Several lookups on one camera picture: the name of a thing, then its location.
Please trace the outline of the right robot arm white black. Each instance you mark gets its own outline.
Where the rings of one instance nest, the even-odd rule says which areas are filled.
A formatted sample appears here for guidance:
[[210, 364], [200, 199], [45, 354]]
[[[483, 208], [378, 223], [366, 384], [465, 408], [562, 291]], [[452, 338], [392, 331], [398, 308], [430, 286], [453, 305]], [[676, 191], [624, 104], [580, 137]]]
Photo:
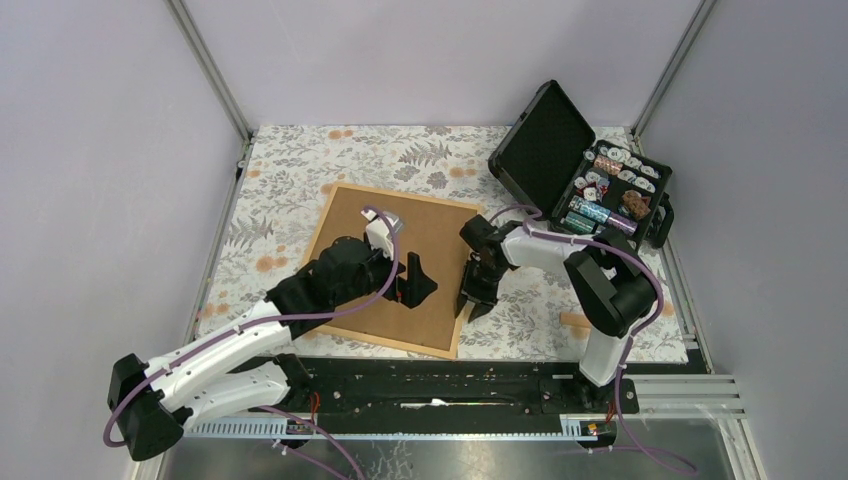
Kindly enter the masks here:
[[565, 235], [509, 221], [500, 226], [481, 215], [460, 230], [470, 247], [456, 310], [476, 320], [498, 303], [504, 275], [535, 268], [567, 277], [590, 324], [579, 362], [583, 378], [573, 386], [575, 402], [597, 412], [613, 398], [612, 382], [623, 368], [633, 334], [662, 309], [662, 288], [623, 233], [607, 229], [596, 236]]

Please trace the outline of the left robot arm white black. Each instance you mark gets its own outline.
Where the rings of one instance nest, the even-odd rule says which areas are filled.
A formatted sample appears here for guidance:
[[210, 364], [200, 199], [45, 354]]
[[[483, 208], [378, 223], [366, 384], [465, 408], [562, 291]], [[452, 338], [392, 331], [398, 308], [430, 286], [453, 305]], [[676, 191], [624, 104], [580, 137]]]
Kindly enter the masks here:
[[284, 345], [345, 314], [345, 304], [379, 298], [415, 308], [438, 288], [414, 252], [399, 262], [364, 239], [340, 237], [319, 257], [271, 288], [237, 319], [173, 352], [115, 362], [104, 431], [110, 447], [134, 461], [154, 458], [193, 427], [234, 413], [280, 404], [296, 411], [310, 385], [278, 360], [251, 369], [259, 353]]

